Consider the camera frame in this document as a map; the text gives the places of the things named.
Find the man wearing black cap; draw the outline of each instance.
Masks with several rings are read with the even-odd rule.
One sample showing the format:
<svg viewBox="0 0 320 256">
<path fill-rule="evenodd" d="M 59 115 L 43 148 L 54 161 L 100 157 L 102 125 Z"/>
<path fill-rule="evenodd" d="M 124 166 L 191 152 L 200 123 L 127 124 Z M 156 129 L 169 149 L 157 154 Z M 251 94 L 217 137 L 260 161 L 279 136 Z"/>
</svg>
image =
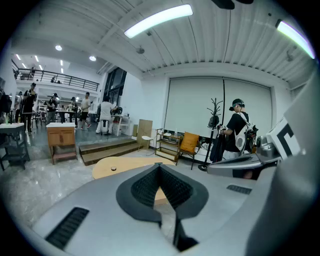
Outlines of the man wearing black cap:
<svg viewBox="0 0 320 256">
<path fill-rule="evenodd" d="M 23 95 L 23 119 L 24 130 L 26 130 L 28 122 L 28 132 L 31 133 L 31 115 L 34 102 L 37 100 L 37 94 L 35 92 L 36 84 L 33 82 L 30 86 L 30 90 L 26 90 Z"/>
<path fill-rule="evenodd" d="M 46 125 L 50 124 L 51 122 L 54 123 L 56 121 L 56 108 L 58 105 L 57 97 L 58 95 L 54 93 L 48 102 L 48 105 L 47 105 L 48 113 L 46 117 Z"/>
<path fill-rule="evenodd" d="M 245 103 L 243 100 L 236 98 L 232 102 L 232 106 L 229 110 L 235 111 L 235 113 L 227 124 L 227 129 L 220 130 L 220 134 L 228 135 L 228 141 L 226 142 L 225 150 L 223 152 L 223 158 L 225 160 L 240 156 L 240 150 L 236 147 L 235 132 L 236 134 L 239 134 L 242 128 L 246 125 L 246 122 L 242 117 L 245 117 L 246 121 L 249 122 L 249 116 L 246 113 Z"/>
<path fill-rule="evenodd" d="M 72 105 L 71 111 L 74 111 L 75 113 L 70 113 L 69 121 L 70 121 L 70 123 L 72 123 L 72 117 L 74 115 L 74 124 L 75 124 L 75 128 L 77 128 L 78 127 L 78 120 L 77 120 L 78 106 L 77 106 L 77 102 L 76 102 L 76 98 L 75 97 L 72 97 L 71 100 L 72 100 L 72 102 L 71 102 L 71 105 Z"/>
</svg>

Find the shorts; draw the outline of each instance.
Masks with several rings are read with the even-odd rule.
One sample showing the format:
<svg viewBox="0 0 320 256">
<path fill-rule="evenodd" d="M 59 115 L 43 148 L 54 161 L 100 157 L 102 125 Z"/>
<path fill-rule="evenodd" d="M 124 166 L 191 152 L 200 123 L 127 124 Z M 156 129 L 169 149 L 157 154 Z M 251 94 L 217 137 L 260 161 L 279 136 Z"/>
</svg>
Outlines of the shorts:
<svg viewBox="0 0 320 256">
<path fill-rule="evenodd" d="M 82 120 L 87 120 L 87 117 L 88 117 L 88 112 L 81 112 L 80 122 Z"/>
</svg>

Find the recessed light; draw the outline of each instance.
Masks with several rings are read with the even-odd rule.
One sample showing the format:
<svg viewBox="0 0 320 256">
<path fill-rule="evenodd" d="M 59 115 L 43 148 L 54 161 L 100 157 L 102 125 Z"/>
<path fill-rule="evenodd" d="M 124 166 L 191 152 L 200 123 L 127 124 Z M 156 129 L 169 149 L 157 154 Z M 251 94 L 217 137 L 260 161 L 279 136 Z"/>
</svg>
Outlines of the recessed light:
<svg viewBox="0 0 320 256">
<path fill-rule="evenodd" d="M 315 53 L 309 44 L 309 42 L 301 35 L 298 31 L 296 31 L 293 27 L 288 25 L 287 23 L 278 19 L 275 27 L 282 33 L 284 33 L 287 37 L 295 41 L 298 45 L 301 46 L 302 49 L 312 58 L 315 58 Z"/>
<path fill-rule="evenodd" d="M 133 38 L 141 32 L 152 28 L 163 22 L 167 22 L 176 18 L 190 16 L 194 14 L 189 4 L 180 5 L 167 10 L 160 11 L 130 27 L 124 34 L 128 38 Z"/>
</svg>

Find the black cap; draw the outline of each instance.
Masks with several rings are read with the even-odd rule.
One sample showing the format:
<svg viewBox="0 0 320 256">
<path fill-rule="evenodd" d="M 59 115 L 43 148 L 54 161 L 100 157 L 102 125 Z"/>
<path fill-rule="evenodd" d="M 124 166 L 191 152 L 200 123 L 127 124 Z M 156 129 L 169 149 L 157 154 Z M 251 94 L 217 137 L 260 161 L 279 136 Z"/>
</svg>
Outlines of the black cap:
<svg viewBox="0 0 320 256">
<path fill-rule="evenodd" d="M 230 111 L 234 111 L 234 104 L 245 104 L 242 99 L 236 98 L 234 101 L 232 101 L 232 106 L 229 108 Z"/>
</svg>

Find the wooden cabinet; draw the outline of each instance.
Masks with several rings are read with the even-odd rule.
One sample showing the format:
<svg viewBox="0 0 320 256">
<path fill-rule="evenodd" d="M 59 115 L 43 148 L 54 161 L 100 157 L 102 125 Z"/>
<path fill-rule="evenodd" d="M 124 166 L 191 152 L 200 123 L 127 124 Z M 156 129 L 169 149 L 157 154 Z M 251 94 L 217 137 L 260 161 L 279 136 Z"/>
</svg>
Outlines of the wooden cabinet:
<svg viewBox="0 0 320 256">
<path fill-rule="evenodd" d="M 74 123 L 50 123 L 47 126 L 48 145 L 50 148 L 52 163 L 55 164 L 55 159 L 77 157 L 75 125 Z M 56 146 L 72 146 L 74 151 L 67 153 L 56 153 Z"/>
</svg>

